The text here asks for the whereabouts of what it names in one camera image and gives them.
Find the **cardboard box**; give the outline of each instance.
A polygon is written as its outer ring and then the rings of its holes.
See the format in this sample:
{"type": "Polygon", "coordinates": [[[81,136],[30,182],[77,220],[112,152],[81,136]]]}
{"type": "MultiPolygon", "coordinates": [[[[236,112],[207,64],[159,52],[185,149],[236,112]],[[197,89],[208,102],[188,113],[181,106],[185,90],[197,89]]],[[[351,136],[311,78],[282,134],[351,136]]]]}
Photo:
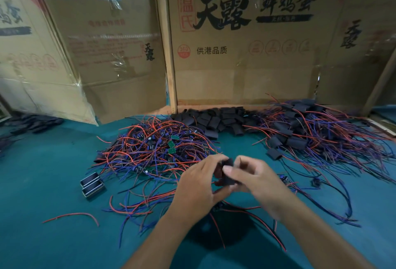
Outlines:
{"type": "Polygon", "coordinates": [[[315,95],[360,107],[394,47],[396,0],[168,1],[183,108],[315,95]]]}
{"type": "Polygon", "coordinates": [[[39,0],[0,0],[0,95],[14,109],[96,124],[39,0]]]}
{"type": "Polygon", "coordinates": [[[35,21],[23,18],[23,22],[33,36],[11,36],[15,43],[11,55],[5,53],[8,67],[2,72],[4,80],[17,81],[12,86],[20,90],[4,95],[7,100],[25,103],[27,111],[89,123],[96,123],[95,115],[107,123],[166,106],[166,67],[155,0],[26,1],[30,2],[24,9],[26,17],[35,21]],[[46,49],[41,54],[34,52],[43,50],[40,43],[46,49]],[[42,67],[51,70],[54,63],[59,67],[56,72],[37,73],[42,67]],[[89,120],[72,116],[76,110],[89,110],[89,120]]]}

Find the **person's right arm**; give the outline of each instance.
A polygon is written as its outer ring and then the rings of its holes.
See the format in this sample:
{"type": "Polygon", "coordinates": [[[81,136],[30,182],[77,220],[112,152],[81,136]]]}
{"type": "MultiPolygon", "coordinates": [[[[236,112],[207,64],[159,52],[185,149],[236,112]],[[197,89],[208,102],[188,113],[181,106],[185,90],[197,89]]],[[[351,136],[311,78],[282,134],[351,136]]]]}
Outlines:
{"type": "Polygon", "coordinates": [[[241,182],[241,191],[250,191],[274,219],[286,226],[315,269],[374,268],[295,196],[264,161],[238,156],[234,167],[224,166],[223,171],[241,182]]]}

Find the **teal table surface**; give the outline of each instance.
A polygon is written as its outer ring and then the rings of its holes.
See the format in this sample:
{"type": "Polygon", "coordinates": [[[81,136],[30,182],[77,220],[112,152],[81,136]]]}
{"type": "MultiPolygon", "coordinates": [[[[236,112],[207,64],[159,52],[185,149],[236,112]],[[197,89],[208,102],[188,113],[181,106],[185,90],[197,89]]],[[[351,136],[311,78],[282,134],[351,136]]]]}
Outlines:
{"type": "MultiPolygon", "coordinates": [[[[123,119],[100,127],[66,121],[39,135],[24,135],[0,158],[0,267],[1,268],[119,268],[147,237],[139,235],[139,227],[127,222],[121,247],[118,247],[124,215],[104,212],[109,198],[123,201],[118,191],[129,188],[133,179],[120,183],[105,181],[106,191],[87,201],[79,181],[92,165],[97,150],[107,148],[96,136],[112,141],[118,129],[132,124],[123,119]],[[91,213],[100,227],[88,216],[63,217],[41,222],[66,213],[91,213]]],[[[247,155],[260,158],[277,172],[285,173],[279,162],[265,154],[257,136],[234,137],[222,133],[219,138],[222,152],[232,158],[247,155]]],[[[396,178],[393,165],[387,166],[396,178]]],[[[292,173],[301,187],[309,179],[292,173]]],[[[303,200],[334,230],[356,247],[378,268],[394,268],[396,263],[396,185],[363,174],[361,177],[340,176],[349,191],[353,217],[361,228],[337,224],[305,198],[303,200]]],[[[346,202],[330,187],[310,192],[314,199],[328,209],[343,214],[346,202]]],[[[258,203],[247,193],[234,193],[229,202],[240,206],[258,203]]],[[[254,210],[268,224],[270,216],[262,209],[254,210]]],[[[218,212],[215,214],[226,243],[223,249],[219,235],[209,218],[195,226],[182,242],[172,262],[172,268],[311,268],[294,237],[278,224],[277,234],[287,253],[267,233],[244,214],[218,212]]],[[[147,220],[155,220],[156,214],[147,220]]]]}

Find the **person's hand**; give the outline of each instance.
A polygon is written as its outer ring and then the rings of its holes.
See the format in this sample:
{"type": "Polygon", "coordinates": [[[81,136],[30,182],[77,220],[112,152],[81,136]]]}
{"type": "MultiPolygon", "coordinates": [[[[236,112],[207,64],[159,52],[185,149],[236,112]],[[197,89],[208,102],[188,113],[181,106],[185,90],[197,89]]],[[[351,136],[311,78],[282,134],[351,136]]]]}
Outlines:
{"type": "Polygon", "coordinates": [[[210,155],[183,172],[166,214],[190,228],[217,202],[227,198],[234,186],[224,186],[214,193],[211,186],[217,163],[226,159],[223,154],[210,155]]]}
{"type": "Polygon", "coordinates": [[[251,192],[276,220],[281,220],[290,203],[298,200],[265,161],[238,156],[234,166],[224,166],[223,172],[242,183],[237,191],[251,192]]]}

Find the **wooden beam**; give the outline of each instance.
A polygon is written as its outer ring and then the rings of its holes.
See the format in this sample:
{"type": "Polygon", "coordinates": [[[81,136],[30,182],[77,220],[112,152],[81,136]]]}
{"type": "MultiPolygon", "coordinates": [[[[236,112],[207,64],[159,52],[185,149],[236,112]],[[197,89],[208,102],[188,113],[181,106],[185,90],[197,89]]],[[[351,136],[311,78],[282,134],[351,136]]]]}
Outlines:
{"type": "Polygon", "coordinates": [[[396,68],[396,49],[394,49],[392,55],[390,56],[384,70],[382,71],[381,76],[377,81],[377,84],[374,86],[373,91],[371,92],[369,98],[364,104],[361,116],[367,117],[371,112],[372,108],[375,106],[379,96],[381,95],[385,85],[387,84],[389,78],[392,76],[393,72],[396,68]]]}
{"type": "Polygon", "coordinates": [[[157,5],[162,36],[162,45],[164,46],[170,106],[172,113],[175,114],[177,113],[177,95],[168,0],[157,0],[157,5]]]}

